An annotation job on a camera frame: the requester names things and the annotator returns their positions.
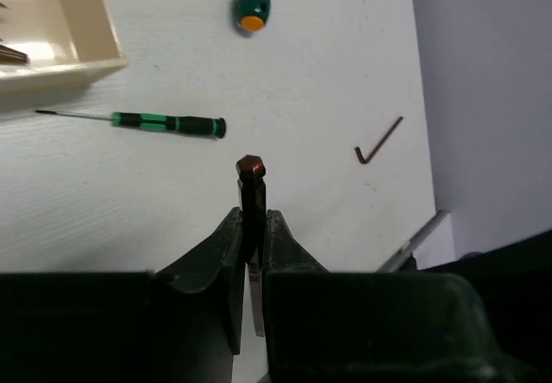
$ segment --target screwdriver shaft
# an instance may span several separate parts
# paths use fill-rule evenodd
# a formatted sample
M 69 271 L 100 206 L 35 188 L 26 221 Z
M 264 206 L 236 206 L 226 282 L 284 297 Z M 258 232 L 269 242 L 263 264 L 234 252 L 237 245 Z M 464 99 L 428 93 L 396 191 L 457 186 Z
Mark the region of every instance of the screwdriver shaft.
M 72 113 L 71 111 L 51 111 L 51 110 L 36 110 L 36 112 L 41 114 L 54 114 L 56 116 L 64 116 L 64 117 L 89 118 L 91 120 L 103 120 L 106 122 L 111 121 L 111 116 L 100 116 L 98 114 Z

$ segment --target white surface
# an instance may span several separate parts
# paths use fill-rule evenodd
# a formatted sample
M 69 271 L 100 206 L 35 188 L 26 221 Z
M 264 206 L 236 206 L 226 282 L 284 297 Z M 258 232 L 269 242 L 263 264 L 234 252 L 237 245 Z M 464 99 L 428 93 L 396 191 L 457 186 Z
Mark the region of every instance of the white surface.
M 411 0 L 273 0 L 250 39 L 230 0 L 107 2 L 130 67 L 54 108 L 223 116 L 228 135 L 113 129 L 3 98 L 3 271 L 160 269 L 238 204 L 244 154 L 263 158 L 269 207 L 330 269 L 377 268 L 435 214 Z M 359 164 L 353 148 L 367 154 L 399 115 Z M 266 370 L 247 305 L 237 383 Z
M 455 242 L 452 236 L 451 216 L 441 220 L 439 225 L 413 252 L 417 268 L 426 269 L 456 261 Z
M 552 228 L 551 0 L 414 0 L 437 205 L 456 253 Z

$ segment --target gray wall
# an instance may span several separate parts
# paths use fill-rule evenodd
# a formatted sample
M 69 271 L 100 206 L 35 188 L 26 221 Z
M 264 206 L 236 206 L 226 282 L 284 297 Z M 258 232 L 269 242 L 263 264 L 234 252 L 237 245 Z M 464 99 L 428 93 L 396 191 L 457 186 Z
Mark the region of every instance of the gray wall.
M 552 0 L 414 0 L 456 254 L 552 227 Z

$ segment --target metal rod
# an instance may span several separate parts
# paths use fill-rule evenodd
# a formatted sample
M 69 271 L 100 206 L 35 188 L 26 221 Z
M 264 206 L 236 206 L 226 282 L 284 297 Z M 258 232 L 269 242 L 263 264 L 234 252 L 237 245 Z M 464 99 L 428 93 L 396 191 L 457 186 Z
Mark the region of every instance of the metal rod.
M 0 64 L 12 64 L 24 66 L 28 63 L 25 53 L 0 45 Z
M 449 212 L 439 210 L 414 236 L 406 241 L 400 249 L 378 269 L 378 273 L 397 271 L 408 260 L 413 252 L 437 229 Z
M 35 112 L 40 114 L 54 114 L 56 116 L 64 116 L 64 117 L 89 118 L 91 120 L 103 120 L 106 122 L 111 121 L 110 116 L 99 116 L 97 114 L 72 113 L 71 111 L 51 111 L 51 110 L 35 110 Z
M 403 119 L 404 117 L 401 116 L 397 119 L 397 121 L 395 121 L 395 123 L 387 130 L 387 133 L 381 138 L 378 144 L 376 144 L 376 147 L 373 148 L 373 150 L 370 152 L 368 157 L 366 157 L 366 159 L 364 159 L 364 155 L 361 152 L 361 148 L 359 147 L 354 148 L 354 151 L 356 152 L 356 157 L 358 157 L 359 162 L 361 164 L 367 165 L 368 163 L 370 163 L 370 160 L 372 160 L 373 157 L 379 152 L 381 147 L 386 143 L 389 136 L 393 134 L 393 131 L 395 131 L 395 129 L 398 127 L 400 122 L 403 121 Z
M 261 270 L 267 227 L 267 187 L 262 178 L 267 170 L 260 157 L 250 155 L 241 158 L 235 167 L 240 177 L 238 187 L 243 214 L 243 243 L 247 247 L 245 252 L 248 263 L 253 324 L 255 334 L 264 337 Z

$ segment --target allen wrench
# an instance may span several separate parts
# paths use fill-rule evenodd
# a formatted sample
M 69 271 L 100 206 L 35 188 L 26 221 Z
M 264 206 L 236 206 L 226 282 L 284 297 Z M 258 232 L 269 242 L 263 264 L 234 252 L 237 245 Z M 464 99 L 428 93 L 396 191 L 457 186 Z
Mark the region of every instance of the allen wrench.
M 367 165 L 368 163 L 370 163 L 370 161 L 379 152 L 381 147 L 386 143 L 387 139 L 393 134 L 393 131 L 397 129 L 398 125 L 400 124 L 400 122 L 403 121 L 403 119 L 404 117 L 401 116 L 393 123 L 393 125 L 387 130 L 387 133 L 381 138 L 381 140 L 378 141 L 378 144 L 376 144 L 376 147 L 372 149 L 366 159 L 364 158 L 364 154 L 362 154 L 361 152 L 361 148 L 359 148 L 358 146 L 354 148 L 354 151 L 356 152 L 356 157 L 359 159 L 359 162 L 362 165 Z

